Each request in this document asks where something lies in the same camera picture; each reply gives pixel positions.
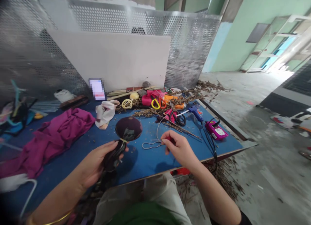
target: blue glue gun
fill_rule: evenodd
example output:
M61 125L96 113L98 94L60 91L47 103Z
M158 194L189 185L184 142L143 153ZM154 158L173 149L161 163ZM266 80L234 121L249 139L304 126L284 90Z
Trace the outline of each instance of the blue glue gun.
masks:
M198 106L197 105L190 107L188 110L189 110L189 112L192 112L195 115L195 117L198 119L199 122L204 121L203 117L198 112Z

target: hand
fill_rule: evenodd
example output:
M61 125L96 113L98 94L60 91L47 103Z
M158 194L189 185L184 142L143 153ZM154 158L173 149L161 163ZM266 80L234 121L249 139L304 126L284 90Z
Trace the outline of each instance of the hand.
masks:
M174 139L176 144L174 145L171 141L165 139L166 137ZM177 161L182 166L189 169L190 172L200 164L200 161L195 156L191 146L184 136L179 135L175 131L169 130L161 136L161 140L162 143L166 145L165 154L168 155L169 151L171 151Z
M117 145L118 141L111 141L99 146L98 148L92 150L73 170L71 174L78 180L83 189L88 189L98 181L103 171L101 162L103 161L105 155L114 150Z

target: scissors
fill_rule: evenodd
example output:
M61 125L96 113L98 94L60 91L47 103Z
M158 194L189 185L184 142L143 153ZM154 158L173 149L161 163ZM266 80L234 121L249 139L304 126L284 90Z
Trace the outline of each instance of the scissors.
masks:
M174 112L176 112L177 115L179 114L179 112L175 109L175 106L172 102L170 102L169 104L171 105L171 108L172 108L171 114L169 115L169 120L172 121L172 116L173 116L175 119L176 125L185 126L186 125L186 117L183 114L176 116L174 114Z
M159 102L156 98L154 98L153 96L151 96L152 98L152 101L151 101L151 106L154 108L154 109L164 109L166 108L166 102L165 100L162 100L162 98L159 98Z

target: pants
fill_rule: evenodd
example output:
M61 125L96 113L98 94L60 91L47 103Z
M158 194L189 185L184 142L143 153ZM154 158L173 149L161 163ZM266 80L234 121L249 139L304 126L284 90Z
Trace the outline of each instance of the pants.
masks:
M117 212L142 200L156 202L168 209L181 224L191 225L170 173L147 178L145 186L141 180L107 190L97 205L93 225L107 224Z

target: smartphone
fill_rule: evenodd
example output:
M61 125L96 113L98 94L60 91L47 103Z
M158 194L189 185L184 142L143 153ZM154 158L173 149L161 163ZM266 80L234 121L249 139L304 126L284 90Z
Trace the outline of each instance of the smartphone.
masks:
M103 80L100 78L89 78L89 86L93 92L95 100L106 100Z

